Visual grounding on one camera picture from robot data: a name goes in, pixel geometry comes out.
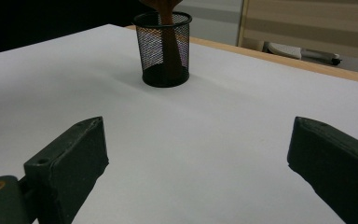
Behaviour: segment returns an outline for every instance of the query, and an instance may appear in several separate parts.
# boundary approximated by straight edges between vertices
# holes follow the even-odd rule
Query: table surface
[[[136,33],[113,25],[0,53],[0,175],[103,116],[110,164],[74,223],[343,223],[286,155],[296,116],[358,138],[358,80],[192,40],[170,89],[143,83]]]

